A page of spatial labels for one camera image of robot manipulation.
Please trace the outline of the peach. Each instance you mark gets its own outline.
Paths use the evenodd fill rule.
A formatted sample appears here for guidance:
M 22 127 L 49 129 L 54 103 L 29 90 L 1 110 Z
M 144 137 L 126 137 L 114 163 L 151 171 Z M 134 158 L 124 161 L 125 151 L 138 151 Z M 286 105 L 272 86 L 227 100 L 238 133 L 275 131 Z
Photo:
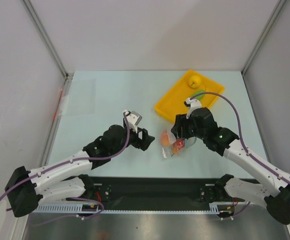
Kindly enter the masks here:
M 169 140 L 167 130 L 164 130 L 160 135 L 160 143 L 163 147 L 169 147 L 172 143 Z

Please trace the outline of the red pear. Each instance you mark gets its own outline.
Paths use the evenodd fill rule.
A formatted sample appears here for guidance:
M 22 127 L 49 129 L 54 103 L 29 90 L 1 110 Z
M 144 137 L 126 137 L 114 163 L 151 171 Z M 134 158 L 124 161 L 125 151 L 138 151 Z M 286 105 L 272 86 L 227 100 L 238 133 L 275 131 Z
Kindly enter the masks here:
M 185 148 L 185 140 L 184 139 L 177 139 L 176 142 L 172 145 L 173 154 L 179 154 Z

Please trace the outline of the clear zip top bag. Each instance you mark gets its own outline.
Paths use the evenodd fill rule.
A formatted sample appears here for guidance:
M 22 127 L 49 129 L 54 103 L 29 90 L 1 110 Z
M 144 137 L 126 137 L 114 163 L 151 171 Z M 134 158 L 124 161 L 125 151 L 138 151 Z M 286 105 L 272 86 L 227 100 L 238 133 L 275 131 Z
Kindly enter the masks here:
M 171 132 L 171 127 L 165 128 L 159 137 L 162 156 L 167 159 L 187 151 L 197 141 L 196 137 L 176 138 Z

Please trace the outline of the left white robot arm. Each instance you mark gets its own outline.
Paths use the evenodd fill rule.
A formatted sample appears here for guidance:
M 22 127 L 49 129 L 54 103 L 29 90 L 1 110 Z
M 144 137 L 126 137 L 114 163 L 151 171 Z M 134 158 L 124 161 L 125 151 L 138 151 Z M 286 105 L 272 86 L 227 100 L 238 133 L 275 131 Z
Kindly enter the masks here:
M 129 146 L 146 151 L 154 140 L 144 128 L 133 130 L 112 125 L 81 151 L 59 163 L 32 170 L 18 167 L 5 187 L 10 211 L 20 218 L 47 201 L 66 198 L 90 200 L 95 188 L 85 171 L 108 163 Z

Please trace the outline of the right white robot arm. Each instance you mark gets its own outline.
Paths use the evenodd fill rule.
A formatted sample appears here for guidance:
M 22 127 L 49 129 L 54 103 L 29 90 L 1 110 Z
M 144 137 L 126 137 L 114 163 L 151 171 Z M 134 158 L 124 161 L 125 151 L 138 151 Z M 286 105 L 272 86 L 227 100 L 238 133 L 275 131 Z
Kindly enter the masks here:
M 290 174 L 275 167 L 242 143 L 242 139 L 228 128 L 220 127 L 205 107 L 190 114 L 178 114 L 171 133 L 177 139 L 198 138 L 206 147 L 234 162 L 253 176 L 258 183 L 224 175 L 215 188 L 216 196 L 226 201 L 239 198 L 259 205 L 279 223 L 290 224 Z

